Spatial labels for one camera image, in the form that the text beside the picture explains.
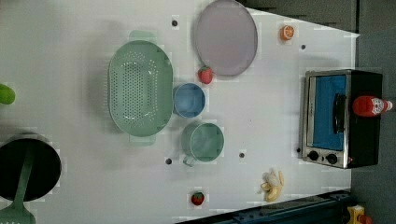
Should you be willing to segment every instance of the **small fruit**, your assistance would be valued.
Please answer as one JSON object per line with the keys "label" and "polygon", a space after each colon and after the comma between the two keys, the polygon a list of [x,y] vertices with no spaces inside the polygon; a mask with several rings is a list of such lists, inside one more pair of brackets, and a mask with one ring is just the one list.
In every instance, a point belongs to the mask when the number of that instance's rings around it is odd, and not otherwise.
{"label": "small fruit", "polygon": [[204,84],[209,84],[213,79],[213,71],[210,67],[204,66],[198,71],[198,77]]}
{"label": "small fruit", "polygon": [[195,206],[199,206],[204,202],[205,196],[202,192],[196,192],[191,196],[191,202]]}
{"label": "small fruit", "polygon": [[282,40],[291,40],[294,36],[294,28],[289,25],[285,25],[280,29],[280,38]]}

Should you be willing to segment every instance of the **toaster oven window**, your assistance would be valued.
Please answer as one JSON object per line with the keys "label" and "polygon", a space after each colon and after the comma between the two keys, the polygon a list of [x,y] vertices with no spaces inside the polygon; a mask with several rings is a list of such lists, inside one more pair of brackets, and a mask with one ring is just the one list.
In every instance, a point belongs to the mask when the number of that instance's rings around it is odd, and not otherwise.
{"label": "toaster oven window", "polygon": [[344,118],[345,97],[347,94],[347,77],[324,76],[314,78],[315,85],[311,91],[314,96],[310,96],[310,105],[314,107],[314,112],[309,126],[311,130],[312,142],[310,147],[320,147],[329,150],[342,151],[344,145]]}

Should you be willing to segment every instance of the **black pot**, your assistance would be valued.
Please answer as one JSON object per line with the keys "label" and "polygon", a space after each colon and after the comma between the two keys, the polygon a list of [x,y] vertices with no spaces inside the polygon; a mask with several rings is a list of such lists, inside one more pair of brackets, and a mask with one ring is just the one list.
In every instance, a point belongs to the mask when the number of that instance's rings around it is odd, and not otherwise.
{"label": "black pot", "polygon": [[62,164],[55,149],[39,136],[20,135],[0,147],[0,196],[13,201],[18,188],[26,149],[35,154],[32,173],[27,185],[25,202],[43,197],[56,185]]}

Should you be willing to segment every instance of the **green spatula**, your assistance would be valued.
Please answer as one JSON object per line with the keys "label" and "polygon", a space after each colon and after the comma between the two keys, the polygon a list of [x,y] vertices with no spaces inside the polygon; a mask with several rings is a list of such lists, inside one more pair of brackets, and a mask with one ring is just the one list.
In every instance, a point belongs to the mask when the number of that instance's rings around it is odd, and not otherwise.
{"label": "green spatula", "polygon": [[29,182],[30,173],[32,172],[34,159],[35,154],[33,150],[27,148],[14,202],[12,202],[9,207],[0,211],[0,224],[35,224],[35,217],[23,205],[23,199],[26,193],[27,183]]}

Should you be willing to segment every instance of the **green colander handle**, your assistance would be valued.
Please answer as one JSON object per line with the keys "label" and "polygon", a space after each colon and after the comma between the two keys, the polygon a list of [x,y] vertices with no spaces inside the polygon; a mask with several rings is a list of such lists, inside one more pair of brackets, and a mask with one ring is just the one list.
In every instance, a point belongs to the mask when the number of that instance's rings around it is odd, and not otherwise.
{"label": "green colander handle", "polygon": [[145,40],[157,44],[157,36],[151,31],[134,30],[129,34],[129,41]]}
{"label": "green colander handle", "polygon": [[148,147],[155,143],[155,134],[148,137],[136,137],[129,135],[129,142],[136,147]]}

